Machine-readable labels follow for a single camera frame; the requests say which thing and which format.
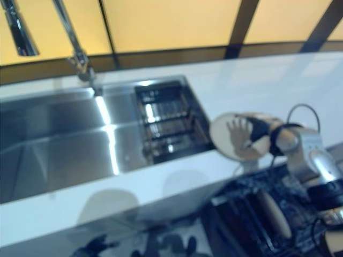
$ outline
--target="white countertop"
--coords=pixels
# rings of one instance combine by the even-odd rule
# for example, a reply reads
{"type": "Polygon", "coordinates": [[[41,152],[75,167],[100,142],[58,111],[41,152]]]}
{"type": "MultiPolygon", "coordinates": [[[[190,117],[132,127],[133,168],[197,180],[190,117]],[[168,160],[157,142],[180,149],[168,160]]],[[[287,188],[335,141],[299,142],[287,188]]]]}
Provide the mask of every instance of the white countertop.
{"type": "MultiPolygon", "coordinates": [[[[106,72],[98,74],[98,80],[110,83],[170,75],[186,76],[210,120],[227,111],[267,112],[285,119],[293,105],[307,103],[319,114],[324,145],[343,141],[343,108],[340,106],[343,52],[106,72]]],[[[83,85],[76,76],[12,84],[0,87],[0,99],[76,85],[83,85]]],[[[308,110],[297,110],[293,121],[316,127],[308,110]]],[[[270,156],[265,156],[259,166],[268,166],[270,160],[270,156]]],[[[3,204],[0,206],[0,247],[78,225],[87,200],[101,190],[123,190],[132,194],[137,202],[112,199],[111,208],[94,210],[88,221],[231,178],[237,165],[212,150],[3,204]]]]}

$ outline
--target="faucet spout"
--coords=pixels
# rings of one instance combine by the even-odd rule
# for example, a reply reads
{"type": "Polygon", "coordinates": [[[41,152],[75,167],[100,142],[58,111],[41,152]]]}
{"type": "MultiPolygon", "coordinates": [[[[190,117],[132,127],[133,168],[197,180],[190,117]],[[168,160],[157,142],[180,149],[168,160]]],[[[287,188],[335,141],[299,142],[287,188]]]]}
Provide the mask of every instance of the faucet spout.
{"type": "MultiPolygon", "coordinates": [[[[5,10],[8,24],[11,28],[14,42],[17,46],[17,52],[21,56],[35,56],[39,52],[32,40],[24,21],[19,13],[19,9],[15,5],[14,0],[0,0],[3,9],[5,10]]],[[[79,41],[76,37],[76,33],[72,27],[72,23],[69,19],[68,13],[62,0],[53,0],[59,19],[69,37],[69,40],[73,46],[73,56],[67,58],[69,63],[76,69],[76,73],[80,80],[89,81],[90,86],[94,88],[95,72],[91,65],[91,62],[82,50],[79,41]]]]}
{"type": "Polygon", "coordinates": [[[16,7],[14,0],[1,0],[2,8],[5,10],[7,22],[9,24],[14,43],[16,44],[18,55],[35,56],[38,50],[26,28],[24,20],[16,7]]]}

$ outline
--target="faucet handle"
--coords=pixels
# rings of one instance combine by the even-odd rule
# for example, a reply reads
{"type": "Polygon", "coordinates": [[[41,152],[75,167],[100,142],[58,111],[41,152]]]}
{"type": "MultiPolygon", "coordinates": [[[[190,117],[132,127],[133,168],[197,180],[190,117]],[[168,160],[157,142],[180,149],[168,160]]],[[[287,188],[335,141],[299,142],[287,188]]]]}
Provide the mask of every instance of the faucet handle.
{"type": "Polygon", "coordinates": [[[75,68],[77,75],[82,81],[93,81],[95,72],[88,56],[85,53],[75,53],[72,57],[67,58],[68,62],[75,68]]]}

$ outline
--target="dark wall trim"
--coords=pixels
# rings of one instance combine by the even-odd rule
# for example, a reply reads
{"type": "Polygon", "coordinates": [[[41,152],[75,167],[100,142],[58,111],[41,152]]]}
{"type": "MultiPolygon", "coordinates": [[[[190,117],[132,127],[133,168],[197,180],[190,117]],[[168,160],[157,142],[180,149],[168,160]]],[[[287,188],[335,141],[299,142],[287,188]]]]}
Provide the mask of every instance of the dark wall trim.
{"type": "Polygon", "coordinates": [[[231,33],[225,59],[237,58],[240,55],[245,36],[255,14],[259,0],[242,0],[237,14],[234,28],[231,33]]]}
{"type": "MultiPolygon", "coordinates": [[[[116,69],[112,55],[90,56],[90,60],[95,72],[112,71],[116,69]]],[[[65,58],[12,64],[0,67],[0,86],[16,82],[75,74],[75,69],[65,58]]]]}
{"type": "Polygon", "coordinates": [[[324,15],[312,31],[300,52],[316,52],[321,49],[326,39],[343,17],[343,1],[332,0],[324,15]]]}
{"type": "Polygon", "coordinates": [[[116,54],[116,50],[115,50],[115,47],[114,47],[114,42],[113,42],[112,34],[111,34],[110,29],[109,29],[107,15],[106,15],[105,8],[103,6],[103,1],[102,0],[99,0],[99,7],[100,7],[102,18],[103,18],[103,23],[105,25],[108,41],[109,41],[109,44],[111,46],[112,58],[113,58],[114,64],[116,65],[116,67],[118,69],[120,69],[120,64],[119,64],[119,61],[118,61],[118,58],[117,58],[117,54],[116,54]]]}
{"type": "MultiPolygon", "coordinates": [[[[175,64],[199,63],[231,59],[226,56],[227,49],[239,47],[237,58],[260,57],[269,55],[297,54],[304,42],[280,42],[268,44],[239,44],[208,48],[174,49],[164,51],[135,52],[117,54],[122,69],[166,66],[175,64]]],[[[343,41],[324,42],[318,51],[343,51],[343,41]]],[[[91,56],[95,72],[118,70],[112,54],[91,56]]],[[[75,70],[66,59],[13,64],[0,67],[0,85],[35,79],[45,79],[64,75],[74,75],[75,70]]]]}

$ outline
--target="sink basin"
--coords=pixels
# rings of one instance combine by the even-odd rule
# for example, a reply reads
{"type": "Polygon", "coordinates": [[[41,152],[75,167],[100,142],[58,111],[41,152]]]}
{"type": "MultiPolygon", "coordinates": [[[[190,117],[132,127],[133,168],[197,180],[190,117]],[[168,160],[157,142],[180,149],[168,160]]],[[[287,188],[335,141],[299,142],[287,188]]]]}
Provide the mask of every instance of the sink basin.
{"type": "Polygon", "coordinates": [[[96,97],[83,88],[2,102],[0,202],[212,149],[195,97],[184,94],[185,113],[176,104],[185,89],[190,92],[185,79],[177,77],[105,85],[96,97]],[[159,107],[169,107],[165,115],[160,108],[146,112],[154,104],[144,102],[146,94],[159,107]],[[168,97],[161,101],[160,96],[168,97]]]}

